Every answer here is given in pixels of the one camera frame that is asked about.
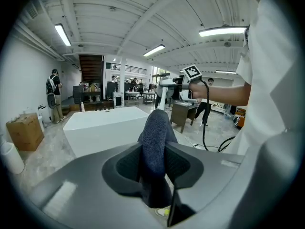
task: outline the black cable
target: black cable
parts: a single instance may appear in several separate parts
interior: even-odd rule
[[[235,138],[235,136],[232,136],[232,137],[230,137],[230,138],[224,140],[223,143],[220,144],[220,146],[219,146],[217,152],[220,153],[220,152],[223,151],[226,147],[228,147],[230,143],[221,149],[222,145],[224,145],[227,141],[232,140],[233,138]]]
[[[209,87],[208,87],[208,84],[202,80],[202,78],[200,78],[200,81],[205,85],[206,87],[206,107],[209,108],[209,96],[210,96],[210,90],[209,90]],[[205,136],[205,124],[206,124],[206,121],[207,121],[207,117],[208,115],[206,114],[205,115],[205,118],[203,120],[203,134],[202,134],[202,142],[203,142],[203,146],[205,148],[206,151],[209,151],[208,148],[206,147],[205,145],[205,141],[204,141],[204,136]]]
[[[202,78],[200,78],[200,81],[201,81],[201,82],[205,85],[205,87],[206,87],[206,106],[207,106],[207,108],[209,108],[209,107],[210,107],[210,106],[209,106],[210,90],[209,90],[208,84],[207,84],[205,81],[203,81]],[[205,145],[204,137],[205,137],[205,124],[206,124],[206,121],[207,121],[207,117],[208,117],[208,115],[206,114],[206,115],[205,115],[205,118],[204,118],[204,120],[203,120],[202,143],[203,143],[203,146],[204,146],[205,150],[206,150],[206,151],[209,151],[209,150],[208,150],[208,147],[215,147],[215,146],[207,146],[207,145]],[[220,153],[220,152],[223,151],[226,147],[228,147],[230,143],[229,143],[228,145],[224,146],[224,147],[221,149],[221,147],[222,147],[222,145],[223,145],[224,143],[226,143],[227,141],[232,140],[233,138],[235,138],[235,136],[232,136],[232,137],[230,137],[230,138],[224,140],[223,143],[220,144],[220,146],[219,146],[217,152]]]

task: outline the black pants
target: black pants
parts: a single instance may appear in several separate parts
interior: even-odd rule
[[[208,122],[208,117],[209,117],[209,114],[210,114],[210,111],[211,111],[211,104],[207,105],[206,103],[204,102],[201,102],[197,108],[197,112],[196,112],[196,115],[195,115],[195,119],[198,118],[198,116],[200,115],[200,113],[205,110],[204,114],[203,114],[203,117],[202,117],[202,121],[205,119],[206,117],[206,122]]]
[[[154,103],[154,107],[157,108],[159,102],[161,101],[161,97],[157,95],[156,102]]]

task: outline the pants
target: pants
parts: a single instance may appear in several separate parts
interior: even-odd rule
[[[203,114],[203,117],[202,117],[202,122],[204,121],[205,117],[206,117],[206,123],[208,122],[208,117],[209,117],[209,114],[210,114],[210,111],[211,111],[211,104],[207,105],[206,103],[204,102],[201,102],[197,108],[197,112],[196,112],[196,115],[195,115],[195,119],[198,118],[198,116],[200,115],[200,113],[205,110],[204,114]]]
[[[55,95],[56,99],[56,107],[53,108],[53,116],[54,116],[54,122],[58,122],[61,119],[63,119],[62,111],[61,111],[61,96]]]
[[[155,107],[155,108],[158,107],[158,104],[159,104],[160,101],[161,101],[161,97],[159,97],[159,96],[157,95],[157,97],[156,97],[156,102],[155,102],[155,104],[154,104],[154,107]]]

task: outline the railing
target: railing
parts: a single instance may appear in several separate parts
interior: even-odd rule
[[[106,63],[106,70],[115,70],[115,71],[120,71],[121,70],[121,65],[119,63]],[[147,70],[134,67],[134,66],[125,66],[125,72],[132,72],[132,73],[139,73],[139,74],[146,74]]]

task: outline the backpack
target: backpack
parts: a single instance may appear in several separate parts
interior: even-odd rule
[[[47,82],[46,82],[46,92],[47,92],[47,94],[52,94],[55,91],[56,86],[54,84],[53,78],[54,78],[54,76],[52,78],[49,77],[47,79]]]

